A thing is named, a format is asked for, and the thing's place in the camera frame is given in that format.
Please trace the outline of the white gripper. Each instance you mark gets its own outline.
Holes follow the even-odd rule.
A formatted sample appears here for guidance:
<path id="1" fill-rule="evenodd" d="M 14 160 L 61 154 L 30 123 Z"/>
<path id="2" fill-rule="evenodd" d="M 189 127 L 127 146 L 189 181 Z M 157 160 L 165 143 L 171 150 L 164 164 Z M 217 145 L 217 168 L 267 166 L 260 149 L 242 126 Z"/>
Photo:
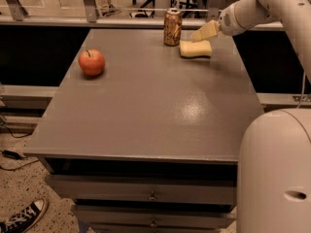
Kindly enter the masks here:
<path id="1" fill-rule="evenodd" d="M 194 42 L 200 42 L 217 36 L 219 31 L 227 36 L 235 36 L 243 32 L 243 28 L 239 25 L 235 16 L 235 4 L 223 9 L 218 21 L 210 20 L 205 23 L 194 31 L 190 38 Z"/>

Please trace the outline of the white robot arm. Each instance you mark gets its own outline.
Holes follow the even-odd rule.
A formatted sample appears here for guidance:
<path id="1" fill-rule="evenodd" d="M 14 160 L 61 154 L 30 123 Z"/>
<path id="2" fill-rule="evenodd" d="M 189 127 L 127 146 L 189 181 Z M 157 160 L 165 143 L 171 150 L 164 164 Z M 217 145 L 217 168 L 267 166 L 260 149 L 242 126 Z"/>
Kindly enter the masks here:
<path id="1" fill-rule="evenodd" d="M 311 79 L 310 0 L 239 0 L 192 34 L 235 36 L 279 21 Z M 311 233 L 311 110 L 282 109 L 254 120 L 238 160 L 236 233 Z"/>

